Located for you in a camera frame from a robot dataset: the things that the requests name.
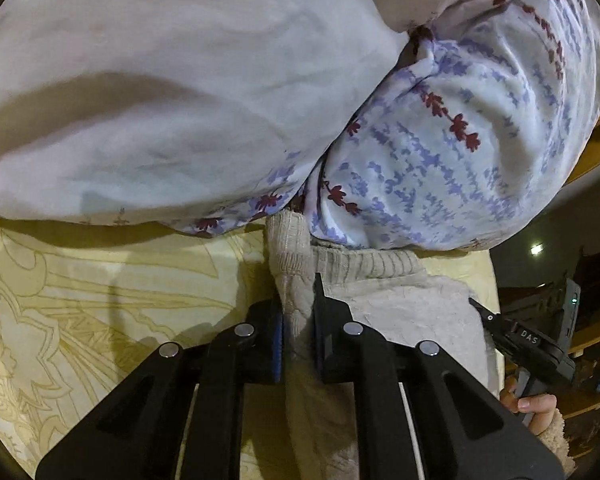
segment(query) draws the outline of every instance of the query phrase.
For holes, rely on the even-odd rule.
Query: silver screw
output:
[[[176,343],[165,343],[160,347],[160,355],[162,357],[176,357],[179,351],[180,347]]]
[[[365,328],[362,325],[360,325],[360,323],[356,323],[355,321],[349,321],[348,323],[344,324],[342,329],[344,330],[345,334],[360,335],[362,334],[362,331]]]
[[[253,325],[249,323],[240,323],[240,325],[234,328],[234,333],[240,337],[249,337],[251,334],[255,332]]]
[[[438,346],[438,343],[428,340],[420,343],[419,348],[424,355],[434,356],[438,355],[438,352],[440,352],[440,347]]]

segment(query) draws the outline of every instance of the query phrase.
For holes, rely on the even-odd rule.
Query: mattress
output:
[[[264,240],[259,222],[202,239],[158,224],[0,219],[0,439],[20,465],[33,476],[158,345],[208,342],[270,297]],[[487,251],[420,256],[498,309]],[[241,478],[298,478],[284,397],[283,386],[247,387]]]

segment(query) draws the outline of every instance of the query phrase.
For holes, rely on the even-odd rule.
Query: yellow bedsheet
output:
[[[33,475],[159,344],[208,342],[270,297],[264,254],[263,224],[202,240],[157,224],[0,220],[0,439]],[[487,252],[424,262],[497,309]],[[297,479],[283,387],[248,387],[245,402],[242,478]]]

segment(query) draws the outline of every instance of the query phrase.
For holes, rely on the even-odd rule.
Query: bed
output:
[[[159,344],[208,342],[270,297],[264,239],[263,221],[202,239],[159,224],[0,219],[0,440],[22,468],[33,476]],[[498,310],[488,251],[419,255]],[[283,386],[247,389],[241,469],[248,480],[298,478]]]

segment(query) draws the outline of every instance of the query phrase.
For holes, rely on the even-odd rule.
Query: human hand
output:
[[[557,399],[551,394],[541,394],[533,397],[517,398],[513,392],[516,391],[518,381],[514,376],[507,377],[504,381],[504,389],[500,392],[500,402],[511,413],[534,413],[529,430],[534,435],[539,435],[546,430],[554,420]]]

